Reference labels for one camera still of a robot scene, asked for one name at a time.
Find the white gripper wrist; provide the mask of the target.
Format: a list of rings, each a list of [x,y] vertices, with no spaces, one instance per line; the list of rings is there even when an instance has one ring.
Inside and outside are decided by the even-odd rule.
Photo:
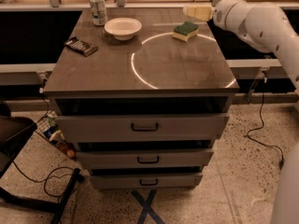
[[[222,30],[236,32],[245,20],[249,9],[243,0],[221,0],[213,9],[211,5],[187,5],[183,13],[200,21],[210,21]]]

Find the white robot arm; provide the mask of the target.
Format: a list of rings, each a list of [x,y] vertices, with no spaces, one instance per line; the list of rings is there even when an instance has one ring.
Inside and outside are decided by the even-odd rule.
[[[299,90],[299,35],[280,7],[269,2],[221,0],[214,6],[187,5],[183,12],[200,21],[214,21],[260,52],[274,53]],[[299,224],[299,144],[282,167],[270,224]]]

